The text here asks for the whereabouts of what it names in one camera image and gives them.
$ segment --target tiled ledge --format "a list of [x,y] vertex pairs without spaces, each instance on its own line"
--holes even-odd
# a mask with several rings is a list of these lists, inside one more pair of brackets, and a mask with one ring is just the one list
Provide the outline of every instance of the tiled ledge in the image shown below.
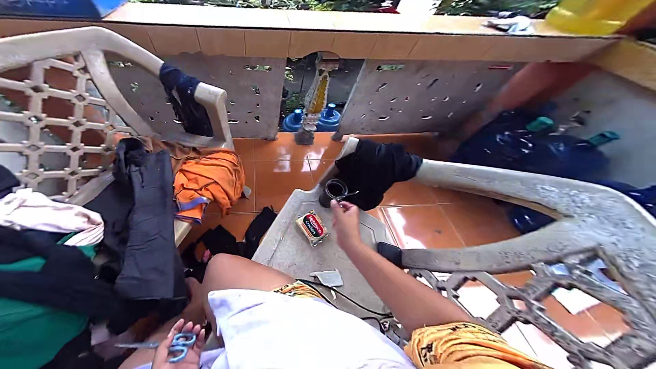
[[511,36],[481,26],[484,20],[127,3],[101,22],[2,19],[0,35],[93,24],[159,55],[302,57],[332,51],[342,58],[520,62],[581,60],[618,40],[558,32],[542,20],[534,21],[535,35]]

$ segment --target black cloth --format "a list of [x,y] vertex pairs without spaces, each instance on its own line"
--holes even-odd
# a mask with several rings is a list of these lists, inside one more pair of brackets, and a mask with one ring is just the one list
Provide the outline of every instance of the black cloth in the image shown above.
[[246,230],[246,236],[244,237],[245,245],[241,247],[241,256],[248,259],[253,258],[255,251],[257,251],[260,245],[260,240],[264,237],[264,234],[269,230],[275,219],[276,213],[272,207],[262,209]]
[[20,182],[16,179],[14,173],[0,165],[0,198],[10,194],[12,188],[16,186],[20,186]]
[[103,369],[103,365],[104,360],[91,350],[91,332],[87,328],[65,344],[41,369]]
[[184,131],[194,135],[214,137],[207,110],[194,98],[196,87],[200,83],[198,78],[187,76],[178,68],[164,63],[159,69],[159,81],[164,86],[173,112],[182,123]]
[[152,311],[173,317],[187,304],[184,266],[174,242],[173,171],[166,150],[148,153],[138,139],[116,146],[114,181],[87,209],[105,222],[100,244],[112,256],[99,276],[122,298],[121,313],[108,323],[124,332]]
[[29,237],[36,242],[53,244],[67,234],[33,229],[18,232],[11,228],[0,227],[0,264],[11,264],[34,256],[34,252],[30,248],[23,246],[25,237]]
[[421,163],[422,158],[406,153],[400,144],[361,139],[355,152],[335,162],[336,178],[346,183],[349,192],[359,191],[344,200],[366,211],[378,206],[395,182],[413,178]]
[[230,234],[221,225],[205,232],[200,240],[212,255],[229,253],[250,259],[255,254],[255,251],[260,245],[260,240],[275,219],[276,213],[273,209],[265,207],[248,226],[244,242],[237,242],[235,236]]
[[203,242],[205,248],[210,251],[212,255],[218,253],[229,253],[231,255],[238,255],[248,259],[253,258],[255,251],[260,245],[260,240],[271,227],[271,224],[276,219],[276,213],[270,207],[265,207],[253,219],[248,226],[244,242],[237,242],[233,236],[222,225],[216,226],[214,229],[209,229],[203,233],[200,238],[190,244],[182,253],[182,262],[188,268],[186,275],[196,278],[199,282],[203,281],[207,263],[203,263],[196,259],[195,249],[198,242]]
[[29,250],[30,256],[43,257],[45,264],[39,272],[0,272],[1,297],[99,319],[113,316],[119,309],[112,286],[95,279],[95,267],[82,251],[30,232],[2,231],[4,250],[7,246]]

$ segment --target yellow object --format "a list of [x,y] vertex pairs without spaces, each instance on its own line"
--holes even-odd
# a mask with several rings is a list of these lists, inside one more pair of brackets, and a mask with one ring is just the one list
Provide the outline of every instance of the yellow object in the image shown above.
[[288,283],[280,288],[276,288],[272,292],[282,293],[283,295],[292,296],[292,297],[315,297],[322,299],[323,297],[319,292],[309,287],[307,284],[297,280],[294,283]]
[[609,35],[654,0],[561,0],[546,22],[563,32]]
[[419,328],[405,353],[417,368],[425,369],[550,369],[473,323]]

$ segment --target pile of clothes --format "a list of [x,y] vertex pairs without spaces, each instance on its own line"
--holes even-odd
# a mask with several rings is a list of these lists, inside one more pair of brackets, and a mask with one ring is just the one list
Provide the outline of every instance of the pile of clothes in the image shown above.
[[212,201],[227,214],[245,182],[233,150],[136,138],[118,142],[112,177],[77,206],[12,192],[20,183],[0,167],[0,367],[68,367],[91,348],[89,322],[120,334],[178,315],[188,294],[174,220],[200,223]]

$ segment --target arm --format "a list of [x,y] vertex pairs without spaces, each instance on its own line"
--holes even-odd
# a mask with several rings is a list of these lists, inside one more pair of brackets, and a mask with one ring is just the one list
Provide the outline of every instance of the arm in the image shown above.
[[408,332],[425,326],[473,322],[459,306],[366,246],[360,239],[357,206],[333,200],[331,208],[337,243]]

